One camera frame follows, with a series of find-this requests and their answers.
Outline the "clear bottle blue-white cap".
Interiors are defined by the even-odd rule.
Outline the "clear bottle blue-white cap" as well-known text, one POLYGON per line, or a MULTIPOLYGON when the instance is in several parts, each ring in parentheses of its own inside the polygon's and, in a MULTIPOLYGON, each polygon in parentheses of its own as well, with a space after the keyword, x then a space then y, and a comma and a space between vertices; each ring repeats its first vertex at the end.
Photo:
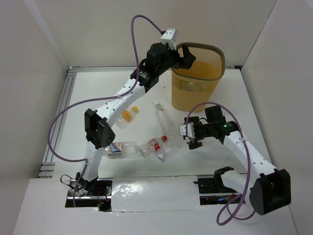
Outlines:
POLYGON ((179 134, 162 136, 159 144, 160 150, 157 151, 157 158, 164 162, 166 159, 173 158, 180 151, 183 139, 179 134))

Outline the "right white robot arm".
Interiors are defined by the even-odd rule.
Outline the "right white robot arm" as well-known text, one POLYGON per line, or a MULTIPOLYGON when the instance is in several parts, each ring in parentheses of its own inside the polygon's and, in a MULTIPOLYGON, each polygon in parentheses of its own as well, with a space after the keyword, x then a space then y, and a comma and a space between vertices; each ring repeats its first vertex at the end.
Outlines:
POLYGON ((226 121, 223 108, 215 105, 205 108, 206 123, 199 117, 187 116, 180 126, 180 135, 190 150, 202 146, 205 138, 215 138, 227 147, 247 170, 246 176, 232 167, 214 172, 213 186, 219 192, 234 190, 244 202, 252 205, 259 215, 280 209, 291 203, 291 176, 267 161, 246 139, 236 120, 226 121))

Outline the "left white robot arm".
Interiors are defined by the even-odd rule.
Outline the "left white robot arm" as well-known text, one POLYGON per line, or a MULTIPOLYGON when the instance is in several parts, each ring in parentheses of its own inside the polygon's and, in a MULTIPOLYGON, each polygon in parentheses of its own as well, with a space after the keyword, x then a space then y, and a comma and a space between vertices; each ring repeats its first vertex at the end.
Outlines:
POLYGON ((98 168, 103 150, 113 143, 115 133, 112 130, 117 118, 137 99, 145 95, 159 81, 159 77, 169 68, 189 69, 196 57, 190 52, 188 45, 179 45, 182 54, 177 49, 170 49, 168 44, 152 44, 146 58, 133 71, 116 98, 110 98, 96 110, 87 109, 84 114, 87 147, 85 157, 87 162, 76 174, 79 190, 85 195, 96 191, 98 168))

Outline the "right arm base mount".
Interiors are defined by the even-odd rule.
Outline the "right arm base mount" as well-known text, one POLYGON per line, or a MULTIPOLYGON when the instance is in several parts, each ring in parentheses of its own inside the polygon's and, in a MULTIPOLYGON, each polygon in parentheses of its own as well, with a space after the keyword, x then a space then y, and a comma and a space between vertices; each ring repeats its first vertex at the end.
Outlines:
POLYGON ((223 174, 233 169, 229 166, 223 167, 216 170, 213 176, 201 176, 193 182, 199 189, 200 205, 226 204, 238 195, 234 189, 225 187, 221 178, 223 174))

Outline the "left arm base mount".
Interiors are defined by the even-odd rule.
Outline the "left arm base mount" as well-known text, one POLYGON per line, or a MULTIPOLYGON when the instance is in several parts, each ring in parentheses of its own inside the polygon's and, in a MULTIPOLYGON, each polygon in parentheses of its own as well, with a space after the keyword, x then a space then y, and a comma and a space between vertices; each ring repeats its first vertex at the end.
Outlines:
POLYGON ((112 180, 98 179, 95 188, 87 193, 81 187, 74 191, 76 181, 69 175, 62 175, 60 182, 68 187, 65 207, 98 208, 100 212, 111 212, 112 180))

